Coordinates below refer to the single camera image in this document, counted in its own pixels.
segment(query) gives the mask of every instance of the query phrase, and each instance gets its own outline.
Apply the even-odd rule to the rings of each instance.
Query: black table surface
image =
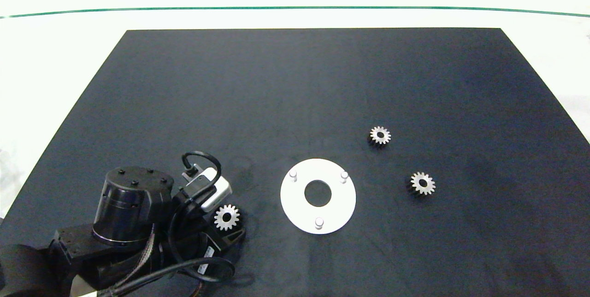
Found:
[[[370,129],[392,132],[368,146]],[[590,145],[498,29],[133,30],[90,82],[4,223],[46,245],[91,223],[107,171],[210,152],[247,215],[236,280],[211,296],[583,296]],[[282,179],[325,158],[356,209],[318,236],[287,219]],[[429,173],[432,196],[407,193]],[[188,295],[164,278],[137,296]]]

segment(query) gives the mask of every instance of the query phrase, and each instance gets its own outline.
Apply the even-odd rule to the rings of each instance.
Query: metal gear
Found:
[[[375,126],[369,133],[369,143],[373,146],[383,147],[391,140],[391,134],[385,127]]]
[[[432,181],[432,177],[429,177],[428,174],[423,172],[417,172],[412,175],[411,185],[413,191],[420,196],[427,196],[434,192],[436,186],[434,186],[434,181]]]
[[[223,219],[224,214],[231,215],[230,219],[225,221]],[[240,216],[238,209],[234,205],[230,204],[219,207],[219,211],[215,212],[215,216],[213,218],[215,219],[214,223],[217,226],[217,229],[225,231],[231,230],[234,226],[238,225],[237,222],[240,221],[238,216]]]

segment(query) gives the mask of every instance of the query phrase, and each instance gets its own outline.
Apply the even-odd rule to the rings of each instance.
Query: white label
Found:
[[[205,251],[205,258],[210,258],[213,257],[213,253],[215,253],[215,250],[213,250],[213,248],[211,246],[207,247],[207,251]],[[207,270],[207,267],[209,266],[208,263],[204,263],[203,265],[199,266],[199,269],[196,270],[196,272],[198,272],[198,274],[205,274],[205,270]]]

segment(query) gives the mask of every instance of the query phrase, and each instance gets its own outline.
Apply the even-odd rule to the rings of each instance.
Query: center hole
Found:
[[[305,187],[305,199],[312,206],[322,207],[330,202],[330,186],[322,181],[311,181]]]

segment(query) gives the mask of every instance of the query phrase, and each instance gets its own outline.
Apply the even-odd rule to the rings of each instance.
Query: white disc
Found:
[[[316,207],[305,198],[305,188],[312,181],[330,187],[330,201]],[[281,185],[283,211],[297,228],[310,234],[329,234],[342,228],[352,217],[356,191],[348,173],[339,165],[324,159],[308,159],[297,163]]]

